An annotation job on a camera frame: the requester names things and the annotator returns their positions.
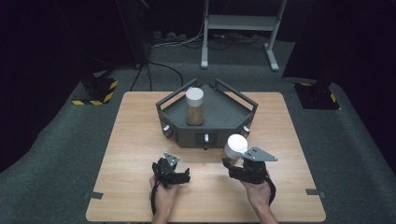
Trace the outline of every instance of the wrist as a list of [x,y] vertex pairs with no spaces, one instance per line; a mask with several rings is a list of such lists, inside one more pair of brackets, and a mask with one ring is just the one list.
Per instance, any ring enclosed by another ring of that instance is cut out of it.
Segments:
[[170,212],[157,211],[152,218],[152,224],[166,224],[168,222]]
[[254,211],[257,214],[257,217],[260,220],[260,223],[265,223],[265,224],[276,224],[278,223],[276,221],[276,218],[274,217],[273,213],[271,212],[270,206],[265,205],[262,206],[261,208],[254,208]]

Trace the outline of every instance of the metal bracket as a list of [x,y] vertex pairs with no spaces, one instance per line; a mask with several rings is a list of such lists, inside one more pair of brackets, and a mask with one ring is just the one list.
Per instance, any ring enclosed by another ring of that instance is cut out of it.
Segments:
[[167,152],[163,153],[163,155],[165,156],[165,158],[168,161],[168,164],[170,166],[175,166],[177,164],[177,162],[180,161],[179,157],[175,157]]
[[325,192],[319,192],[317,189],[306,189],[306,195],[318,195],[320,198],[326,198]]
[[251,161],[277,161],[277,157],[269,154],[259,147],[253,147],[249,149],[244,153],[243,158]]
[[95,191],[92,191],[92,192],[88,192],[87,191],[84,194],[84,198],[86,198],[86,199],[98,199],[98,200],[101,200],[102,197],[103,197],[103,193],[95,192]]

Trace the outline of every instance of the strap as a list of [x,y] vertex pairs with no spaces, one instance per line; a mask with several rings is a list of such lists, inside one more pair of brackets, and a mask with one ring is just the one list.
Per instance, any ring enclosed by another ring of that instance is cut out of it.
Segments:
[[264,180],[270,185],[270,189],[271,189],[270,205],[271,205],[272,201],[274,200],[274,198],[276,196],[276,187],[275,187],[274,182],[270,178],[265,177]]
[[155,181],[155,185],[154,187],[152,187],[151,190],[151,211],[152,211],[152,215],[155,215],[155,195],[157,194],[157,188],[158,186],[160,186],[161,182],[157,183],[157,180]]

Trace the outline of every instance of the cylindrical container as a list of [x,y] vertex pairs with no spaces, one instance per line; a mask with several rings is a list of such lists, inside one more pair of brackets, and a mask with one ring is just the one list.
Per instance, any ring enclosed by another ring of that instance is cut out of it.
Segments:
[[189,88],[186,91],[187,122],[190,125],[201,125],[204,122],[204,92],[199,88]]
[[248,151],[248,141],[241,134],[231,135],[224,150],[221,154],[222,159],[227,159],[231,165],[235,165],[239,159],[242,158],[243,154]]

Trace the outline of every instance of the metal stand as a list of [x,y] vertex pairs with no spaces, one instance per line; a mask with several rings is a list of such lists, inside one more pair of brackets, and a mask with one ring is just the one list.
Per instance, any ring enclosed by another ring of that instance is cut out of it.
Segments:
[[278,71],[275,55],[272,51],[276,40],[277,30],[282,20],[283,11],[288,0],[281,0],[279,11],[274,17],[264,16],[230,16],[230,15],[210,15],[209,0],[205,0],[205,21],[204,21],[204,43],[202,45],[201,67],[207,68],[207,34],[209,29],[226,30],[257,30],[271,31],[269,42],[264,44],[265,52],[273,71]]

